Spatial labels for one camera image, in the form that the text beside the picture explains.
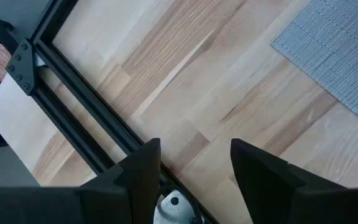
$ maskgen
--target black metal frame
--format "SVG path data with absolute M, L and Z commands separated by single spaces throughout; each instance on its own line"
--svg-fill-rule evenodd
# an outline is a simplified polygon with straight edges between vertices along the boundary
M 0 42 L 12 54 L 7 66 L 11 77 L 37 102 L 86 163 L 99 175 L 111 168 L 114 162 L 38 76 L 35 66 L 37 54 L 126 154 L 131 154 L 144 144 L 52 44 L 53 38 L 76 2 L 77 0 L 50 0 L 30 39 L 15 34 L 10 24 L 0 20 Z M 165 165 L 161 167 L 160 185 L 173 185 L 191 195 L 206 223 L 218 223 Z

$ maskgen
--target light wood surface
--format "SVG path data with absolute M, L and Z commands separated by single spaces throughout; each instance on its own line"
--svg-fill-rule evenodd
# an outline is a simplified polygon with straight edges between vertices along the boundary
M 229 158 L 241 138 L 358 187 L 358 117 L 271 46 L 309 0 L 82 0 L 54 40 L 221 223 L 250 223 Z M 55 93 L 117 162 L 125 155 L 53 74 Z M 0 133 L 42 185 L 94 177 L 7 75 Z

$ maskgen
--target metal bracket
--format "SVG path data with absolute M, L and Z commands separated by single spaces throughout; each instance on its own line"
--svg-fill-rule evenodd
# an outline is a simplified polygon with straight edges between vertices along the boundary
M 33 46 L 26 39 L 22 39 L 9 61 L 6 70 L 16 83 L 22 88 L 24 93 L 32 95 L 34 87 L 37 86 L 35 77 L 35 60 Z

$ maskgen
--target woven mat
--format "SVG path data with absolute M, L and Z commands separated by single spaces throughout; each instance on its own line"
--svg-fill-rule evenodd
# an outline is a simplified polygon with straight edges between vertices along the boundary
M 358 115 L 358 0 L 312 0 L 272 46 Z

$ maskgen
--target wooden floor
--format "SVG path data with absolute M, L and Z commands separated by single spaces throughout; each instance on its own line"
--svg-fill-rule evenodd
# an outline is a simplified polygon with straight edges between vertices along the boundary
M 358 117 L 271 41 L 309 0 L 80 0 L 54 43 L 221 223 L 250 223 L 229 158 L 241 138 L 358 187 Z M 68 90 L 58 96 L 117 162 L 123 152 Z M 0 132 L 42 185 L 94 177 L 7 76 Z

